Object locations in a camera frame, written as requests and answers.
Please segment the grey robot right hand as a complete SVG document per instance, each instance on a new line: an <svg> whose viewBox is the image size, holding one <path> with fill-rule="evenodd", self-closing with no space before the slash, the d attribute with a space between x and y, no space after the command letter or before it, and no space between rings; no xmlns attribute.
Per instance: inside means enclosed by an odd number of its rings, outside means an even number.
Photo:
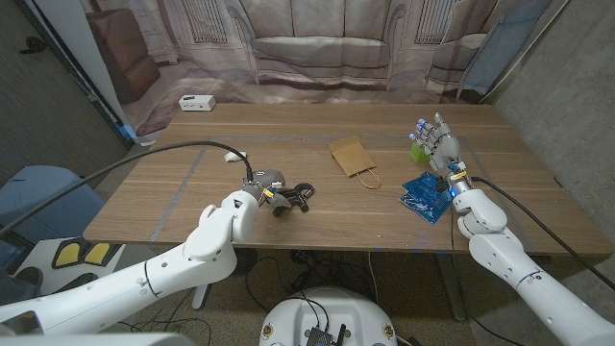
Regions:
<svg viewBox="0 0 615 346"><path fill-rule="evenodd" d="M465 163L461 159L460 146L439 112L435 113L433 120L434 122L430 123L420 118L416 130L409 138L430 159L430 166L435 174L453 185L464 180L461 173L465 171Z"/></svg>

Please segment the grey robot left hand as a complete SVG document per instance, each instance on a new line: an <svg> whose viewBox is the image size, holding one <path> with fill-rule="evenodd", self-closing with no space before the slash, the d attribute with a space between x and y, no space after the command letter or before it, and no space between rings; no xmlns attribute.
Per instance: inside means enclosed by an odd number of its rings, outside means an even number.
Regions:
<svg viewBox="0 0 615 346"><path fill-rule="evenodd" d="M273 208L290 208L290 202L282 195L287 190L285 177L278 170L265 169L253 172L253 179L243 179L243 190L251 193L261 206L270 204Z"/></svg>

